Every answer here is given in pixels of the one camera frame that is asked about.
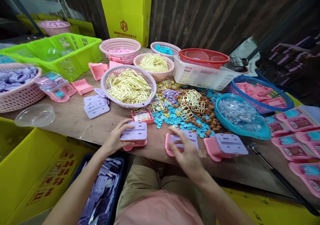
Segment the navy blue plastic bin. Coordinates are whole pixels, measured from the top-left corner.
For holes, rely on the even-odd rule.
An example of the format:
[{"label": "navy blue plastic bin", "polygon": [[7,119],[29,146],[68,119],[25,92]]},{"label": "navy blue plastic bin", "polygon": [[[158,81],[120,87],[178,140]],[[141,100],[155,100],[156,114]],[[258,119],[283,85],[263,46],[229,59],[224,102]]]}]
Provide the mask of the navy blue plastic bin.
[{"label": "navy blue plastic bin", "polygon": [[[74,180],[76,180],[76,178],[79,176],[79,174],[81,173],[82,171],[82,168],[84,166],[84,164],[88,161],[90,161],[90,159],[92,158],[93,156],[93,153],[87,153],[86,155],[84,155],[82,161],[80,162],[80,165],[76,171],[76,173],[74,174],[69,186],[74,182]],[[110,158],[113,158],[113,159],[118,159],[118,160],[121,160],[121,169],[120,169],[120,173],[119,173],[119,182],[118,182],[118,185],[117,187],[115,188],[114,190],[114,197],[113,197],[113,201],[111,203],[111,207],[110,207],[110,216],[108,217],[108,220],[107,220],[107,223],[105,225],[109,225],[110,223],[110,220],[111,220],[111,217],[112,217],[112,212],[113,212],[113,207],[114,207],[114,204],[115,204],[115,201],[116,201],[116,198],[117,198],[117,193],[118,193],[118,189],[119,189],[119,185],[120,185],[120,180],[121,180],[121,176],[122,176],[122,172],[123,172],[123,167],[124,167],[124,159],[123,158],[120,158],[120,157],[113,157],[113,156],[109,156]]]}]

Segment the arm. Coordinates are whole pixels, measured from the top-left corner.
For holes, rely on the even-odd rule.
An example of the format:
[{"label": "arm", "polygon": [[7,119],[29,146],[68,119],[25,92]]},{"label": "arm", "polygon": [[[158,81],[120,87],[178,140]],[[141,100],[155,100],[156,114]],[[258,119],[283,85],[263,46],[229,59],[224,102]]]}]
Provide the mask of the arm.
[{"label": "arm", "polygon": [[78,223],[82,210],[86,205],[93,184],[105,159],[121,147],[131,144],[120,141],[121,133],[127,128],[133,128],[132,125],[126,124],[129,121],[132,120],[126,119],[120,122],[111,132],[105,143],[93,155],[77,179],[54,206],[46,220],[43,222],[43,225],[72,225]]},{"label": "arm", "polygon": [[181,153],[177,146],[170,143],[170,149],[175,154],[177,162],[188,177],[199,186],[212,204],[217,219],[221,225],[254,225],[251,218],[237,206],[237,204],[222,190],[222,188],[212,179],[210,174],[204,169],[198,157],[197,149],[183,132],[169,128],[171,134],[180,137],[184,152]]}]

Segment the yellow plastic bin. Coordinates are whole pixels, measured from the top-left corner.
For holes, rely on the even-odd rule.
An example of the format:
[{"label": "yellow plastic bin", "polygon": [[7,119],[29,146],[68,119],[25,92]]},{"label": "yellow plastic bin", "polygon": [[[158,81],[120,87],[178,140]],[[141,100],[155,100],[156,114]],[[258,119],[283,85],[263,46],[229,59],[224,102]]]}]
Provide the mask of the yellow plastic bin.
[{"label": "yellow plastic bin", "polygon": [[26,134],[26,128],[26,137],[0,163],[1,225],[20,224],[52,208],[67,189],[84,155],[95,152],[75,139],[29,129],[30,133]]}]

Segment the yellow cardboard box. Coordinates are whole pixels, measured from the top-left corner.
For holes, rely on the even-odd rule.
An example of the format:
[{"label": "yellow cardboard box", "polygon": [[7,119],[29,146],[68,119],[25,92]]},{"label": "yellow cardboard box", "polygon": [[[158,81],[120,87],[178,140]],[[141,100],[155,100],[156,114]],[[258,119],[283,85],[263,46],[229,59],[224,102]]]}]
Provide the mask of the yellow cardboard box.
[{"label": "yellow cardboard box", "polygon": [[101,0],[110,38],[149,42],[151,0]]}]

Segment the person's right hand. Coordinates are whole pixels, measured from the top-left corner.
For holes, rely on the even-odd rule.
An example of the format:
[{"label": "person's right hand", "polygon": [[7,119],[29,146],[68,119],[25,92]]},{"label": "person's right hand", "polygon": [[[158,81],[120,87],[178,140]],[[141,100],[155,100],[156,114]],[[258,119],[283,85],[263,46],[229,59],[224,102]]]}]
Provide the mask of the person's right hand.
[{"label": "person's right hand", "polygon": [[[178,129],[169,128],[172,135],[180,137],[180,140],[174,143],[169,143],[170,150],[174,153],[177,162],[181,166],[182,170],[187,176],[194,182],[199,181],[205,172],[202,166],[201,160],[198,156],[198,150],[196,146],[186,137],[186,135]],[[183,144],[184,151],[180,152],[176,144]]]}]

